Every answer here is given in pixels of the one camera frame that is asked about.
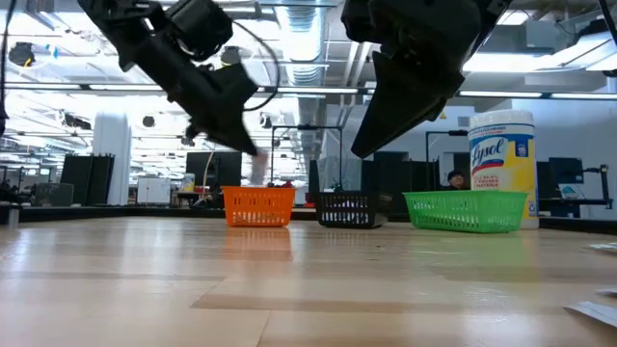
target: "lysol logo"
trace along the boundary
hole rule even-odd
[[[494,137],[480,141],[471,150],[471,172],[503,166],[507,145],[505,138]]]

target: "black basket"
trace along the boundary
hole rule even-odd
[[[380,227],[388,221],[391,201],[391,195],[380,193],[319,193],[317,219],[323,227]]]

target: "white container lid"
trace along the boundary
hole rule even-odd
[[[521,123],[533,125],[533,114],[526,110],[499,110],[471,116],[469,126],[473,129],[480,126]]]

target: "green basket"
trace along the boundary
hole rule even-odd
[[[521,226],[527,193],[448,191],[403,193],[414,227],[509,232]]]

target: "table surface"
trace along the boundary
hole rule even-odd
[[[617,237],[118,218],[0,228],[0,345],[617,346]]]

